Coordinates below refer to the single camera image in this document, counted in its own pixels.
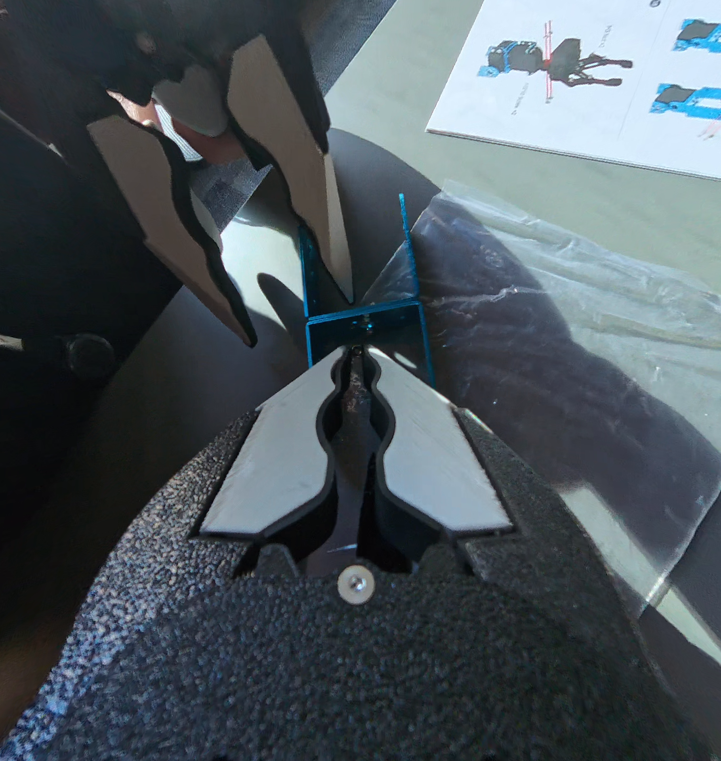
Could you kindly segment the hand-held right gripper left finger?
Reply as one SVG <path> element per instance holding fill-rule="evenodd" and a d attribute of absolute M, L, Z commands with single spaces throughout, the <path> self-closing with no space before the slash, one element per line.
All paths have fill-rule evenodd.
<path fill-rule="evenodd" d="M 202 522 L 201 537 L 270 538 L 329 496 L 334 464 L 323 415 L 339 397 L 337 347 L 257 408 Z"/>

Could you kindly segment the person's left hand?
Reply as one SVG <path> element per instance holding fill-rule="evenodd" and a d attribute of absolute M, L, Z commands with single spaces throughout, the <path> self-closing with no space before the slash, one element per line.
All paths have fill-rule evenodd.
<path fill-rule="evenodd" d="M 128 118 L 170 138 L 181 150 L 188 163 L 229 164 L 245 158 L 245 150 L 230 128 L 209 136 L 173 118 L 155 100 L 140 105 L 115 90 L 109 90 L 109 95 L 122 105 Z"/>

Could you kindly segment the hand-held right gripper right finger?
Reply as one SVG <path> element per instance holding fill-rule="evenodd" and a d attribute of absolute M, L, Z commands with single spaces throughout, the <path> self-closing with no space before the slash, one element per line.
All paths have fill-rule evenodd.
<path fill-rule="evenodd" d="M 379 347 L 364 351 L 375 454 L 375 522 L 385 538 L 461 538 L 514 525 L 454 405 Z"/>

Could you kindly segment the large clear plastic bag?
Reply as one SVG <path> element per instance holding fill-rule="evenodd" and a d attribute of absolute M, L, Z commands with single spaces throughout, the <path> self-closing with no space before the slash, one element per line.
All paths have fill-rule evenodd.
<path fill-rule="evenodd" d="M 438 390 L 660 603 L 721 496 L 721 298 L 458 183 L 412 217 Z"/>

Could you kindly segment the blue metal bracket assembly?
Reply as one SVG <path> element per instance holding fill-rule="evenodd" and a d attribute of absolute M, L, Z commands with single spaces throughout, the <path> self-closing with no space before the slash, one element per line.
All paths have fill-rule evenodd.
<path fill-rule="evenodd" d="M 413 295 L 341 311 L 319 311 L 318 252 L 308 229 L 298 225 L 308 367 L 313 367 L 341 346 L 360 344 L 382 347 L 384 342 L 392 342 L 402 329 L 410 328 L 413 331 L 413 344 L 423 349 L 425 370 L 421 379 L 433 388 L 436 387 L 425 308 L 420 300 L 421 288 L 413 252 L 412 225 L 403 192 L 400 192 L 400 214 L 405 234 L 403 250 L 413 280 Z"/>

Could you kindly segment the white instruction sheet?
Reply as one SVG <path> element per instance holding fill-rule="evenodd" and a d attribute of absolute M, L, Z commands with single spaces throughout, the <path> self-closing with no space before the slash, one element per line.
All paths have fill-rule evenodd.
<path fill-rule="evenodd" d="M 484 1 L 426 130 L 721 179 L 721 0 Z"/>

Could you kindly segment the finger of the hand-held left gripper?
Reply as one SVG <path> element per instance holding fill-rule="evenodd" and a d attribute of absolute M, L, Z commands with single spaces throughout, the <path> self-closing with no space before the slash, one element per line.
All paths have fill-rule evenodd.
<path fill-rule="evenodd" d="M 288 77 L 270 39 L 260 33 L 230 57 L 226 105 L 255 156 L 283 176 L 290 206 L 347 301 L 354 301 L 352 260 L 323 97 L 308 61 L 308 77 Z"/>
<path fill-rule="evenodd" d="M 222 240 L 191 189 L 189 166 L 173 140 L 127 117 L 87 125 L 145 245 L 245 346 L 258 341 L 244 300 L 222 263 Z"/>

